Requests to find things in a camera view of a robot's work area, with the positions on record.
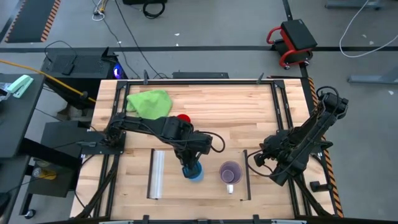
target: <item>white cable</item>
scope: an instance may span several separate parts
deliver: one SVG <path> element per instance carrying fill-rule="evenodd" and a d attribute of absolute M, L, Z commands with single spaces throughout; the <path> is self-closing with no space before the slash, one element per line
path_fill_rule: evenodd
<path fill-rule="evenodd" d="M 350 27 L 351 24 L 353 23 L 353 21 L 354 21 L 354 19 L 356 18 L 356 16 L 362 11 L 362 9 L 368 4 L 368 2 L 369 2 L 369 0 L 367 0 L 367 1 L 365 2 L 365 4 L 362 6 L 362 8 L 355 14 L 355 16 L 354 16 L 354 17 L 352 18 L 352 20 L 349 22 L 349 24 L 348 24 L 346 30 L 344 31 L 344 34 L 341 36 L 341 39 L 340 39 L 340 42 L 339 42 L 339 47 L 340 47 L 341 53 L 342 53 L 345 57 L 349 57 L 349 58 L 358 58 L 358 57 L 365 56 L 365 55 L 367 55 L 367 54 L 370 54 L 370 53 L 373 53 L 373 52 L 375 52 L 375 51 L 378 51 L 378 50 L 382 49 L 383 47 L 385 47 L 385 46 L 387 46 L 387 45 L 393 43 L 393 41 L 395 41 L 395 40 L 398 38 L 398 35 L 397 35 L 397 36 L 394 37 L 390 42 L 384 44 L 383 46 L 381 46 L 381 47 L 379 47 L 379 48 L 377 48 L 377 49 L 371 50 L 371 51 L 369 51 L 369 52 L 363 53 L 363 54 L 361 54 L 361 55 L 347 55 L 347 54 L 345 54 L 345 53 L 343 52 L 343 49 L 341 48 L 341 41 L 343 41 L 344 36 L 346 35 L 346 33 L 347 33 L 349 27 Z"/>
<path fill-rule="evenodd" d="M 94 7 L 93 16 L 91 17 L 91 19 L 94 20 L 94 21 L 102 21 L 103 19 L 105 19 L 105 14 L 103 14 L 100 10 L 98 10 L 98 6 L 100 6 L 100 3 L 102 1 L 103 0 L 99 0 L 97 5 Z M 94 18 L 95 13 L 98 13 L 101 16 L 101 18 L 100 19 L 95 19 Z"/>
<path fill-rule="evenodd" d="M 102 21 L 102 20 L 105 19 L 105 14 L 103 14 L 102 12 L 99 12 L 99 11 L 98 11 L 98 14 L 100 14 L 102 16 L 100 19 L 94 19 L 94 14 L 91 17 L 91 19 L 94 20 L 94 21 Z"/>

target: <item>orange and black warning stripe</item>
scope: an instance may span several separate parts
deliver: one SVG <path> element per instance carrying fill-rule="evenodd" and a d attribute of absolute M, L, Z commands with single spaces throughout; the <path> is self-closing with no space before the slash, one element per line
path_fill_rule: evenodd
<path fill-rule="evenodd" d="M 317 99 L 317 94 L 315 93 L 315 85 L 313 84 L 312 78 L 308 78 L 308 81 L 310 83 L 310 89 L 311 89 L 311 94 L 312 94 L 312 100 L 314 106 L 317 106 L 318 104 L 318 99 Z M 343 209 L 341 208 L 341 203 L 340 203 L 340 198 L 338 196 L 338 191 L 337 191 L 337 186 L 336 186 L 336 180 L 335 180 L 335 175 L 333 173 L 333 168 L 331 166 L 331 159 L 329 155 L 329 151 L 326 149 L 323 151 L 325 155 L 325 160 L 326 160 L 326 169 L 327 169 L 327 177 L 329 178 L 328 182 L 333 186 L 332 194 L 333 198 L 332 201 L 334 201 L 335 206 L 336 206 L 336 212 L 337 215 L 341 218 L 343 218 Z"/>
<path fill-rule="evenodd" d="M 57 15 L 58 9 L 60 8 L 60 4 L 61 4 L 61 0 L 55 0 L 54 5 L 52 6 L 52 9 L 51 9 L 49 18 L 47 19 L 47 22 L 45 23 L 42 38 L 40 38 L 40 40 L 42 42 L 45 42 L 47 40 L 47 38 L 49 37 L 50 29 L 52 27 L 52 24 L 54 23 L 55 15 Z"/>
<path fill-rule="evenodd" d="M 11 26 L 10 26 L 10 29 L 9 29 L 9 31 L 8 31 L 8 34 L 7 34 L 6 38 L 4 39 L 4 41 L 5 41 L 6 43 L 8 42 L 8 38 L 10 37 L 10 33 L 11 33 L 11 31 L 14 29 L 15 22 L 17 22 L 18 17 L 19 17 L 19 14 L 21 13 L 22 9 L 24 8 L 25 3 L 26 3 L 26 0 L 21 4 L 21 8 L 19 9 L 17 15 L 15 16 L 14 22 L 12 22 L 12 24 L 11 24 Z"/>

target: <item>mug handle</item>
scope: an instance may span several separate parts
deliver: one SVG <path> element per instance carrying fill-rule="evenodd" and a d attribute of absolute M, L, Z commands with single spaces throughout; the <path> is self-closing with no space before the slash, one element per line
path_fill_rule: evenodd
<path fill-rule="evenodd" d="M 232 185 L 232 184 L 227 184 L 227 185 L 226 185 L 226 191 L 227 191 L 229 194 L 232 194 L 232 193 L 234 192 L 234 185 Z"/>

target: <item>concrete floor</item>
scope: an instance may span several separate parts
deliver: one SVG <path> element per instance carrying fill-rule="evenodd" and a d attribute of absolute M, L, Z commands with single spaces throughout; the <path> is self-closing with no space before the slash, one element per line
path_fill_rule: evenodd
<path fill-rule="evenodd" d="M 209 46 L 267 45 L 268 31 L 286 20 L 282 1 L 251 0 L 169 0 L 164 15 L 148 20 L 131 6 L 122 12 L 140 46 Z M 0 26 L 6 23 L 16 0 L 0 2 Z M 337 46 L 356 9 L 325 9 L 325 0 L 289 1 L 294 18 L 301 18 L 316 38 L 319 46 Z M 380 11 L 361 13 L 347 33 L 344 45 L 382 45 L 397 35 L 398 2 L 385 0 Z M 102 22 L 91 20 L 90 0 L 62 1 L 55 23 L 45 43 L 7 44 L 9 47 L 45 47 L 64 40 L 73 47 L 117 47 L 116 40 Z M 115 2 L 109 1 L 106 20 L 124 47 L 135 47 L 126 30 Z M 215 51 L 215 52 L 144 52 L 158 72 L 171 74 L 178 70 L 190 72 L 228 72 L 231 78 L 257 78 L 266 75 L 300 76 L 298 68 L 285 71 L 278 64 L 275 52 Z M 127 52 L 129 64 L 140 74 L 150 70 L 137 52 Z M 361 58 L 346 58 L 339 52 L 315 52 L 308 74 L 317 87 L 331 85 L 349 99 L 349 111 L 341 122 L 328 132 L 335 143 L 330 154 L 346 217 L 398 220 L 394 165 L 398 158 L 396 127 L 398 121 L 398 87 L 393 85 L 350 85 L 349 75 L 382 73 L 397 65 L 398 52 L 376 52 Z M 43 53 L 0 54 L 0 58 L 40 69 Z M 28 73 L 26 70 L 0 64 L 0 73 Z M 43 91 L 38 108 L 55 115 L 66 103 L 57 95 Z M 54 121 L 35 111 L 26 136 L 40 141 L 46 122 Z M 31 220 L 17 216 L 20 196 L 10 223 L 41 223 L 68 218 L 73 195 L 67 198 L 34 197 L 31 207 L 38 214 Z"/>

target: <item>red rolling stool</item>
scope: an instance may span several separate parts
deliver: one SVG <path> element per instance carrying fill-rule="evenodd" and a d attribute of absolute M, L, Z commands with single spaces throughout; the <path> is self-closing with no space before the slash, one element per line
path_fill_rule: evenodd
<path fill-rule="evenodd" d="M 282 39 L 270 40 L 272 33 L 277 30 L 280 30 Z M 267 36 L 267 43 L 279 52 L 279 65 L 285 70 L 302 62 L 309 65 L 312 49 L 318 45 L 301 19 L 286 21 L 280 27 L 273 28 Z"/>

